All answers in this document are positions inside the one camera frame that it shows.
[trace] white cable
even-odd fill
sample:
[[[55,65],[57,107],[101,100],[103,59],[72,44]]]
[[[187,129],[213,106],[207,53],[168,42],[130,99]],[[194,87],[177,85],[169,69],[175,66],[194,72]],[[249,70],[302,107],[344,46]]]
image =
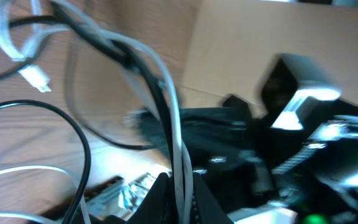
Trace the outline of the white cable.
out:
[[[22,218],[25,220],[41,223],[41,224],[59,224],[49,218],[45,218],[39,215],[33,215],[23,212],[0,212],[0,217],[4,218]]]
[[[97,23],[95,23],[95,21],[90,18],[88,15],[86,15],[83,11],[81,11],[80,9],[78,9],[75,5],[73,5],[72,3],[66,1],[66,0],[50,0],[52,2],[55,2],[61,6],[63,6],[64,8],[68,9],[69,11],[71,11],[72,13],[76,14],[78,17],[80,17],[82,20],[84,20],[84,22],[89,26],[89,29],[91,29],[94,33],[96,33],[96,37],[105,45],[107,45],[108,47],[112,48],[113,45],[112,43],[107,40],[106,38],[101,38],[102,34],[100,33],[100,27]]]
[[[29,170],[29,169],[47,169],[47,170],[55,170],[55,171],[63,172],[64,174],[66,174],[67,176],[70,177],[70,179],[73,182],[73,184],[75,185],[76,189],[78,188],[78,185],[80,184],[79,178],[75,174],[73,174],[69,170],[65,170],[65,169],[57,167],[57,166],[27,165],[27,166],[11,167],[11,168],[0,170],[0,175],[7,174],[10,172],[19,171],[19,170]],[[80,207],[81,207],[81,211],[83,214],[85,224],[91,224],[91,220],[89,217],[88,208],[86,207],[86,202],[85,202],[84,196],[81,197]]]
[[[176,175],[174,176],[174,183],[175,183],[175,196],[176,196],[176,200],[177,200],[177,207],[178,207],[178,214],[179,214],[179,218],[180,220],[182,219],[183,216],[183,209],[184,209],[184,195],[183,195],[183,178],[182,178],[182,172],[181,172],[181,168],[182,168],[182,163],[181,163],[181,158],[182,158],[182,152],[181,152],[181,148],[182,148],[182,140],[181,140],[181,127],[180,127],[180,114],[179,114],[179,106],[178,106],[178,100],[177,100],[177,96],[176,96],[176,90],[175,90],[175,86],[173,84],[173,80],[170,76],[170,72],[168,70],[168,68],[165,66],[165,64],[162,62],[161,58],[158,56],[158,54],[151,49],[149,46],[143,44],[142,42],[126,37],[124,35],[121,34],[117,34],[108,30],[103,30],[102,28],[100,28],[95,22],[93,22],[93,20],[91,18],[89,18],[85,13],[83,13],[82,11],[80,11],[78,8],[76,8],[74,5],[70,4],[69,2],[66,2],[64,0],[51,0],[53,2],[56,2],[58,4],[61,4],[62,6],[64,6],[66,9],[71,10],[72,12],[74,12],[77,16],[81,17],[84,22],[88,25],[89,29],[91,29],[91,31],[93,31],[100,39],[103,43],[108,44],[109,43],[109,39],[114,39],[114,40],[118,40],[121,42],[125,42],[126,44],[129,44],[131,46],[133,46],[135,49],[137,50],[141,50],[145,53],[147,53],[157,64],[157,66],[159,67],[163,78],[165,80],[165,83],[167,85],[167,90],[168,90],[168,95],[169,95],[169,100],[170,100],[170,114],[171,114],[171,122],[172,122],[172,138],[173,138],[173,167],[175,170],[177,170]],[[9,32],[4,32],[4,35],[9,37]],[[191,167],[191,161],[188,160],[185,157],[185,161],[187,163],[188,167]],[[185,180],[187,183],[192,183],[193,181],[193,174],[189,172],[186,172],[185,174]],[[191,188],[187,185],[187,188],[190,189],[187,190],[187,192],[193,192],[193,186],[191,186]]]
[[[32,14],[35,16],[42,15],[42,8],[41,8],[41,3],[39,0],[31,0],[31,11],[32,11]],[[42,29],[41,24],[33,24],[32,25],[32,30],[34,32],[38,32],[40,29]]]
[[[9,34],[9,8],[12,0],[0,0],[0,48],[7,54],[12,61],[24,61],[27,58],[14,46],[11,36]],[[38,0],[32,0],[33,11],[37,14],[42,13],[42,9]],[[36,27],[36,31],[42,30],[42,27]],[[19,73],[26,81],[40,92],[51,91],[48,87],[50,81],[49,77],[37,65],[31,65],[19,70]]]
[[[44,38],[56,32],[69,30],[69,27],[63,24],[52,25],[45,29],[39,30],[24,42],[22,47],[22,53],[25,54],[27,57],[34,57],[37,49],[40,46],[41,41],[44,40]]]
[[[23,61],[25,57],[15,48],[9,35],[9,9],[12,0],[0,0],[0,48],[13,61]]]
[[[128,72],[125,69],[122,69],[121,72],[123,75],[123,79],[127,82],[127,84],[132,87],[135,93],[138,95],[139,98],[142,98],[145,102],[146,106],[150,110],[150,112],[159,120],[158,111],[155,107],[155,103],[151,100],[149,95],[144,91],[142,86],[140,85],[138,79],[136,79],[135,74]],[[185,204],[184,204],[184,211],[183,211],[183,223],[190,223],[190,210],[191,210],[191,203],[193,201],[193,168],[191,166],[190,155],[188,153],[187,147],[185,143],[182,141],[182,154],[184,156],[184,171],[185,171],[185,178],[191,177],[190,179],[185,179]]]

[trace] black cable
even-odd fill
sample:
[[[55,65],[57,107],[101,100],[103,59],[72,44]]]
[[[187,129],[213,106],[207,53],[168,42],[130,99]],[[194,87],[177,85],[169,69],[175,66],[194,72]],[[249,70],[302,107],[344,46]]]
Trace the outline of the black cable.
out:
[[[135,54],[127,45],[112,40],[114,46],[124,53],[124,55],[118,54],[116,51],[105,46],[99,40],[96,40],[92,35],[85,31],[64,10],[60,9],[57,4],[51,2],[51,5],[53,8],[53,14],[59,20],[62,20],[65,24],[69,25],[81,38],[91,44],[94,48],[96,48],[109,58],[120,63],[124,68],[128,70],[133,71],[135,70],[135,68],[139,69],[140,75],[144,78],[157,107],[158,114],[160,115],[160,121],[165,133],[165,139],[167,140],[170,161],[171,164],[173,164],[173,141],[170,112],[168,109],[167,102],[165,101],[165,98],[163,96],[162,90],[158,85],[158,80],[152,75],[152,72],[145,64],[145,62],[137,54]],[[173,167],[172,175],[175,175],[175,170]],[[177,210],[176,204],[173,205],[173,209],[175,211]]]
[[[93,36],[89,35],[89,33],[83,30],[77,22],[75,22],[72,18],[70,18],[67,14],[65,14],[58,5],[53,5],[53,10],[55,14],[62,20],[64,23],[68,24],[81,38],[91,44],[97,50],[100,50],[102,53],[107,55],[109,58],[116,60],[116,57],[119,57],[119,61],[116,62],[123,64],[124,63],[124,56],[118,54],[114,50],[107,48],[104,44],[99,43]],[[78,46],[74,46],[76,43],[73,43],[69,49],[69,58],[66,66],[65,71],[65,79],[64,79],[64,91],[65,91],[65,101],[67,104],[68,109],[73,114],[74,118],[84,127],[87,131],[94,134],[96,137],[100,138],[107,144],[112,146],[120,147],[123,149],[130,149],[130,150],[148,150],[148,149],[155,149],[153,145],[128,145],[113,141],[110,138],[107,138],[102,133],[97,131],[92,127],[92,125],[87,122],[84,117],[78,112],[74,96],[73,96],[73,84],[74,84],[74,73],[78,58]]]
[[[90,170],[91,170],[91,151],[90,146],[88,144],[88,141],[86,140],[86,137],[84,135],[84,132],[81,130],[79,125],[74,121],[73,118],[71,118],[68,114],[66,114],[61,109],[57,108],[56,106],[50,105],[48,103],[44,103],[41,101],[35,101],[35,100],[12,100],[12,101],[5,101],[0,103],[0,110],[12,106],[37,106],[41,108],[45,108],[47,110],[55,112],[57,115],[61,116],[64,120],[66,120],[75,130],[78,137],[80,137],[81,143],[83,145],[85,159],[84,159],[84,169],[81,176],[80,184],[78,185],[78,189],[75,193],[74,199],[71,202],[70,206],[68,207],[68,210],[66,212],[65,218],[63,220],[63,224],[69,224],[71,223],[71,220],[74,217],[74,214],[78,208],[78,205],[80,204],[80,200],[84,194],[86,183],[88,182],[89,176],[90,176]]]
[[[59,20],[70,26],[70,28],[76,32],[82,39],[87,41],[91,46],[107,55],[109,58],[113,59],[121,65],[126,64],[125,55],[117,53],[115,50],[108,48],[106,45],[101,43],[98,39],[95,38],[95,35],[90,34],[88,31],[84,30],[81,25],[73,20],[60,6],[54,2],[51,2],[53,15],[56,16]]]
[[[70,111],[70,113],[73,115],[73,117],[81,124],[83,128],[85,128],[87,131],[89,131],[91,134],[95,135],[100,140],[104,141],[107,144],[110,144],[112,146],[120,147],[123,149],[130,149],[130,150],[148,150],[148,149],[155,149],[156,147],[153,145],[128,145],[119,143],[116,141],[113,141],[110,138],[107,138],[104,136],[101,132],[97,131],[92,127],[92,125],[87,122],[84,117],[82,117],[81,113],[77,110],[77,107],[75,105],[75,97],[73,94],[73,85],[75,82],[75,70],[76,70],[76,63],[78,61],[78,41],[74,40],[73,43],[71,43],[70,48],[68,49],[68,61],[65,69],[65,75],[63,80],[63,87],[64,87],[64,98],[66,105]]]
[[[41,23],[41,24],[56,24],[57,20],[53,16],[32,16],[32,17],[26,17],[22,19],[17,19],[9,23],[9,27],[19,27],[26,24],[33,24],[33,23]],[[17,75],[17,72],[19,70],[22,70],[28,65],[33,64],[45,51],[48,43],[48,38],[44,39],[40,43],[40,47],[35,52],[34,57],[32,58],[26,58],[23,62],[18,62],[15,66],[10,68],[9,70],[0,73],[0,81],[9,77],[12,77],[13,75]]]
[[[58,21],[56,19],[56,17],[54,17],[54,16],[32,16],[32,17],[25,17],[25,18],[20,18],[20,19],[14,20],[9,23],[9,27],[15,28],[15,27],[20,27],[20,26],[24,26],[24,25],[34,24],[34,23],[53,25],[53,24],[62,24],[63,22]],[[3,80],[5,78],[9,78],[13,75],[16,75],[19,70],[23,69],[25,66],[27,66],[29,64],[34,63],[38,59],[38,56],[44,51],[44,48],[46,47],[46,45],[47,45],[47,41],[43,40],[41,42],[39,49],[37,49],[36,55],[34,58],[27,58],[26,61],[18,63],[15,67],[11,68],[9,71],[0,73],[0,80]],[[74,61],[74,59],[71,57],[69,57],[69,61]],[[72,73],[74,73],[74,72],[66,71],[65,78],[69,79],[69,80],[73,79],[73,77],[71,76]],[[130,150],[148,150],[148,149],[155,148],[155,146],[153,146],[153,145],[145,145],[145,146],[139,145],[138,146],[138,145],[122,144],[122,143],[113,141],[112,139],[109,139],[106,136],[103,136],[102,133],[100,133],[99,131],[92,128],[92,126],[80,115],[80,113],[76,109],[75,103],[72,100],[72,99],[74,99],[74,97],[72,96],[73,87],[71,85],[71,82],[66,81],[66,79],[65,79],[65,90],[66,90],[65,91],[65,101],[68,105],[70,112],[72,112],[74,118],[76,120],[78,120],[78,122],[82,125],[82,127],[84,127],[90,133],[94,134],[97,138],[100,138],[102,141],[106,142],[107,144],[110,144],[110,145],[113,145],[116,147],[120,147],[123,149],[130,149]]]

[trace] tangled wires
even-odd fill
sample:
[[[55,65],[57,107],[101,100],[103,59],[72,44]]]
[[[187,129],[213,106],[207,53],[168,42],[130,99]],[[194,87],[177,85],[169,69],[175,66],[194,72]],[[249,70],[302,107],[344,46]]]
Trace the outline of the tangled wires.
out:
[[[190,222],[191,198],[193,195],[191,161],[187,148],[181,139],[180,114],[175,86],[168,68],[158,54],[138,40],[100,28],[92,18],[65,0],[50,0],[53,12],[52,16],[42,16],[42,10],[38,0],[32,0],[33,13],[36,16],[12,22],[9,22],[9,15],[6,13],[9,12],[10,4],[11,0],[0,0],[0,48],[12,61],[17,62],[17,65],[12,70],[0,74],[0,80],[18,72],[38,90],[42,92],[50,91],[51,89],[48,87],[48,76],[44,74],[40,67],[32,65],[32,63],[35,62],[36,58],[47,45],[48,36],[56,32],[74,31],[82,40],[120,64],[122,66],[122,76],[124,80],[134,89],[135,93],[144,100],[150,112],[161,121],[172,163],[178,222],[188,224]],[[68,12],[81,18],[82,22],[75,21],[68,15]],[[35,24],[33,27],[34,33],[24,42],[23,48],[18,50],[11,40],[9,29],[26,24]],[[48,24],[48,26],[43,27],[40,24]],[[163,96],[163,91],[158,85],[158,78],[153,76],[147,64],[133,49],[142,51],[157,64],[167,87],[170,107],[168,107],[168,103]],[[140,76],[145,80],[151,92],[152,99],[149,98],[148,94],[146,94],[145,90],[141,87],[136,76]],[[111,139],[103,139],[102,133],[98,133],[87,124],[79,113],[76,112],[75,107],[69,105],[69,108],[84,128],[107,143],[126,149],[140,150],[152,148],[152,146],[128,146],[119,144]],[[79,196],[83,195],[85,189],[85,187],[84,189],[80,187],[76,194]],[[63,223],[71,222],[80,201],[80,197],[78,200],[74,199]]]

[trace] power cable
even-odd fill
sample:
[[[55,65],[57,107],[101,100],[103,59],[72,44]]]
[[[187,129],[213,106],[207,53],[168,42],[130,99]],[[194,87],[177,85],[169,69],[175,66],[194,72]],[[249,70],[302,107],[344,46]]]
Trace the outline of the power cable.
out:
[[[72,172],[70,172],[69,170],[66,170],[66,169],[63,169],[63,168],[60,168],[57,166],[27,165],[27,166],[11,167],[11,168],[0,170],[0,175],[7,174],[10,172],[16,172],[16,171],[20,171],[20,170],[31,170],[31,169],[47,169],[47,170],[55,170],[55,171],[62,172],[64,174],[66,174],[67,176],[69,176],[71,181],[75,185],[75,187],[78,188],[79,180],[76,177],[76,175],[73,174]],[[80,206],[81,206],[81,212],[82,212],[82,215],[84,218],[84,223],[91,224],[91,219],[89,216],[88,208],[86,207],[86,202],[85,202],[83,195],[81,196]],[[44,217],[21,213],[21,212],[2,212],[2,211],[0,211],[0,217],[23,218],[23,219],[27,219],[27,220],[30,220],[33,222],[39,222],[39,223],[57,223],[55,221],[46,219]]]
[[[16,19],[9,23],[9,27],[15,28],[15,27],[20,27],[23,25],[33,24],[33,23],[56,24],[57,21],[53,16],[32,16],[32,17]],[[23,62],[16,62],[16,64],[12,68],[10,68],[5,72],[0,73],[0,81],[10,78],[14,75],[18,75],[19,70],[22,70],[23,68],[26,68],[27,66],[33,64],[46,50],[47,44],[48,44],[48,38],[44,39],[40,43],[33,57],[27,57]]]
[[[65,75],[63,80],[64,98],[65,98],[66,105],[70,110],[70,113],[81,124],[83,128],[85,128],[87,131],[89,131],[91,134],[93,134],[100,140],[104,141],[106,144],[123,149],[138,150],[138,151],[154,149],[155,146],[153,145],[129,145],[112,140],[111,138],[106,137],[103,133],[99,132],[94,127],[92,127],[92,125],[90,125],[89,122],[87,122],[87,120],[78,111],[75,103],[75,96],[73,94],[74,92],[73,85],[75,83],[74,74],[75,74],[75,70],[78,62],[78,54],[79,54],[78,45],[79,45],[78,40],[75,39],[69,46],[67,65],[66,65]]]
[[[55,15],[57,15],[57,17],[61,20],[64,21],[64,23],[66,23],[67,25],[69,25],[75,32],[77,32],[78,35],[80,35],[82,38],[84,38],[86,41],[88,41],[93,47],[97,48],[99,51],[101,51],[102,53],[106,54],[108,57],[112,57],[113,60],[114,59],[114,55],[116,55],[117,53],[115,51],[113,51],[112,49],[110,49],[109,47],[103,45],[101,42],[98,42],[94,36],[90,35],[87,31],[85,31],[77,22],[75,22],[72,18],[70,18],[63,10],[61,10],[59,8],[59,6],[57,4],[52,3],[52,7],[53,7],[53,11],[55,13]],[[77,14],[77,16],[80,17],[87,17],[87,15],[82,14]],[[182,216],[183,216],[183,198],[184,198],[184,193],[183,193],[183,179],[182,179],[182,161],[181,161],[181,134],[180,134],[180,115],[179,115],[179,110],[178,110],[178,103],[177,103],[177,98],[176,98],[176,91],[175,91],[175,86],[173,85],[173,81],[172,78],[170,76],[170,73],[168,71],[168,69],[166,68],[165,64],[161,61],[161,58],[157,55],[157,53],[155,53],[150,47],[148,47],[147,45],[128,38],[126,36],[114,33],[114,32],[110,32],[107,30],[102,30],[99,28],[99,30],[103,33],[104,38],[107,39],[112,39],[115,40],[113,41],[114,45],[117,47],[117,44],[120,44],[119,42],[116,41],[122,41],[125,42],[126,44],[129,44],[131,46],[134,46],[134,48],[136,49],[140,49],[142,51],[144,51],[145,53],[149,54],[157,63],[157,66],[159,67],[159,69],[161,69],[162,73],[163,73],[163,77],[165,80],[165,83],[167,84],[168,87],[168,95],[169,95],[169,99],[171,101],[171,116],[173,118],[173,121],[168,121],[168,122],[172,122],[173,125],[173,132],[174,134],[172,134],[172,139],[175,139],[175,141],[172,141],[172,146],[173,149],[171,151],[170,147],[170,141],[168,139],[168,135],[166,134],[166,138],[167,138],[167,142],[168,142],[168,150],[170,151],[170,154],[172,155],[171,157],[171,161],[172,162],[172,167],[173,170],[180,170],[180,172],[177,172],[176,175],[173,175],[173,179],[174,179],[174,183],[175,183],[175,199],[177,201],[177,207],[178,207],[178,217],[181,220]],[[131,64],[128,64],[129,62],[131,62],[130,60],[126,60],[126,63],[124,65],[126,65],[126,68],[130,68]],[[188,176],[186,177],[187,179],[192,179],[193,176]]]
[[[78,184],[78,189],[75,193],[74,199],[71,202],[70,206],[68,207],[67,213],[65,215],[65,218],[63,219],[63,224],[70,224],[71,220],[73,219],[76,209],[78,208],[78,205],[81,202],[81,198],[84,194],[86,183],[88,182],[89,176],[90,176],[90,170],[91,170],[91,151],[90,146],[88,144],[88,141],[86,140],[86,137],[84,135],[84,132],[81,130],[79,125],[68,116],[64,111],[57,108],[56,106],[50,105],[48,103],[44,103],[41,101],[35,101],[35,100],[12,100],[12,101],[5,101],[0,103],[0,110],[12,106],[37,106],[41,108],[45,108],[47,110],[53,111],[57,115],[61,116],[64,120],[66,120],[75,130],[78,137],[80,138],[80,141],[83,145],[85,159],[84,159],[84,168],[83,173],[81,176],[80,183]]]
[[[9,8],[12,0],[0,0],[0,48],[8,55],[13,62],[24,61],[27,57],[33,55],[26,55],[24,50],[19,51],[13,44],[9,34]],[[42,9],[38,0],[32,0],[32,10],[36,14],[40,14]],[[37,24],[33,26],[34,32],[42,30]],[[33,87],[44,93],[51,91],[48,86],[49,77],[37,65],[28,65],[18,71],[22,77]]]

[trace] cable connector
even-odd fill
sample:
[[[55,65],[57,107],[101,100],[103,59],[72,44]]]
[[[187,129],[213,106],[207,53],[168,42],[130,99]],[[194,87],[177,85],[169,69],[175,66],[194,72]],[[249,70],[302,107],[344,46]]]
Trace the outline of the cable connector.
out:
[[[36,87],[41,93],[51,91],[48,86],[50,79],[38,65],[29,65],[20,70],[19,73],[30,85]]]

